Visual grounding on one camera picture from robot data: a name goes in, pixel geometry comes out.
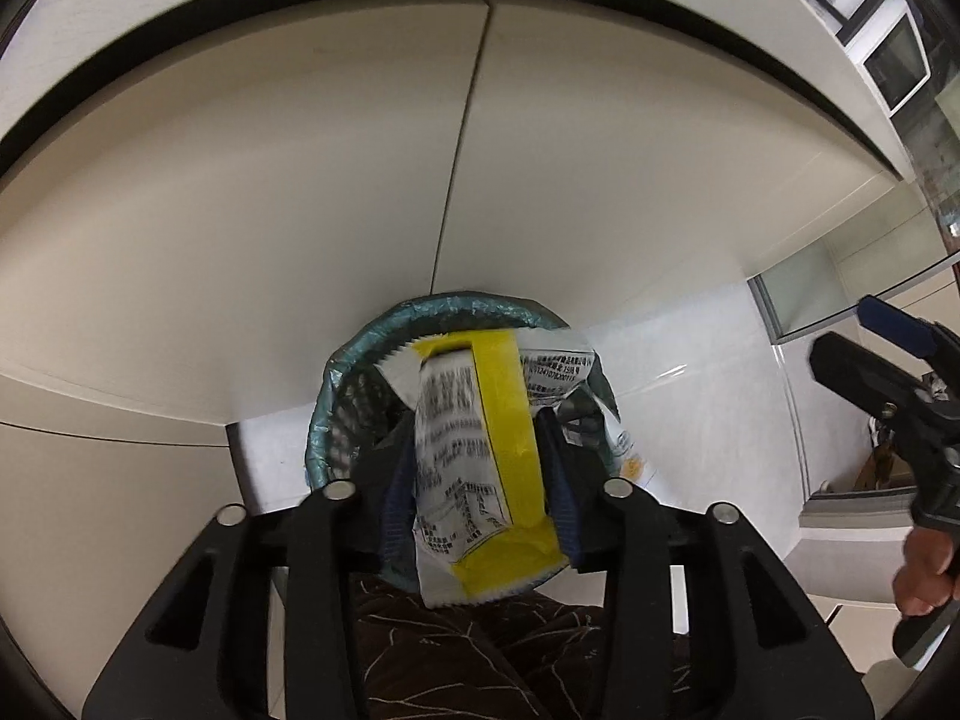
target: patterned pants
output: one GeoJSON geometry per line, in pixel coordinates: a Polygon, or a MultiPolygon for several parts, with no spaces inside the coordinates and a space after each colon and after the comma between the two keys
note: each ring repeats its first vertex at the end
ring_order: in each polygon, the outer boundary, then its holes
{"type": "MultiPolygon", "coordinates": [[[[602,632],[599,607],[528,592],[429,610],[376,577],[353,580],[357,653],[373,720],[581,720],[602,632]]],[[[673,716],[688,701],[685,637],[674,641],[673,716]]]]}

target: black gap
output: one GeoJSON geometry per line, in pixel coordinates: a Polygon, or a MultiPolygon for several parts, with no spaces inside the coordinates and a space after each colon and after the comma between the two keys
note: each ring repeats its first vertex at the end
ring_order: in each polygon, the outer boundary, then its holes
{"type": "Polygon", "coordinates": [[[188,652],[196,650],[212,582],[213,557],[208,555],[194,566],[160,620],[147,632],[147,641],[188,652]]]}
{"type": "Polygon", "coordinates": [[[752,552],[743,557],[743,576],[760,646],[772,650],[803,641],[806,638],[803,623],[752,552]]]}

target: hand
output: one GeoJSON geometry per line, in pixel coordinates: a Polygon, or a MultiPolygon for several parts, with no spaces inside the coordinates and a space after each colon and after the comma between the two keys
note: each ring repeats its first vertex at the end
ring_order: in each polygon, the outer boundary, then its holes
{"type": "Polygon", "coordinates": [[[894,577],[896,606],[922,617],[952,598],[960,600],[960,579],[944,574],[953,560],[953,541],[942,531],[914,528],[904,541],[904,567],[894,577]]]}

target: clothing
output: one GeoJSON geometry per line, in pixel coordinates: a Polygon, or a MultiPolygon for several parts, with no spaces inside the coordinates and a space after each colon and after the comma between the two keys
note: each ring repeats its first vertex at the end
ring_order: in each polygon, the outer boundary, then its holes
{"type": "MultiPolygon", "coordinates": [[[[527,592],[429,610],[373,576],[352,580],[357,656],[373,720],[582,720],[602,608],[527,592]]],[[[688,642],[674,641],[674,716],[689,714],[688,642]]]]}

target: silver bolt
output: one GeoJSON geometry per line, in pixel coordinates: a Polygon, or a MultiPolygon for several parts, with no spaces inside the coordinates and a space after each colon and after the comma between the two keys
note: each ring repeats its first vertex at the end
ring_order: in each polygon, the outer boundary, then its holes
{"type": "Polygon", "coordinates": [[[626,479],[617,477],[603,483],[603,492],[611,498],[627,498],[634,491],[634,486],[626,479]]]}
{"type": "Polygon", "coordinates": [[[224,506],[217,512],[217,522],[227,528],[239,525],[245,519],[247,519],[247,510],[238,503],[224,506]]]}
{"type": "Polygon", "coordinates": [[[738,512],[736,506],[728,503],[718,503],[713,507],[713,518],[724,525],[733,525],[740,519],[740,512],[738,512]]]}
{"type": "Polygon", "coordinates": [[[338,479],[323,488],[323,497],[331,501],[346,501],[356,492],[357,485],[348,482],[346,479],[338,479]]]}

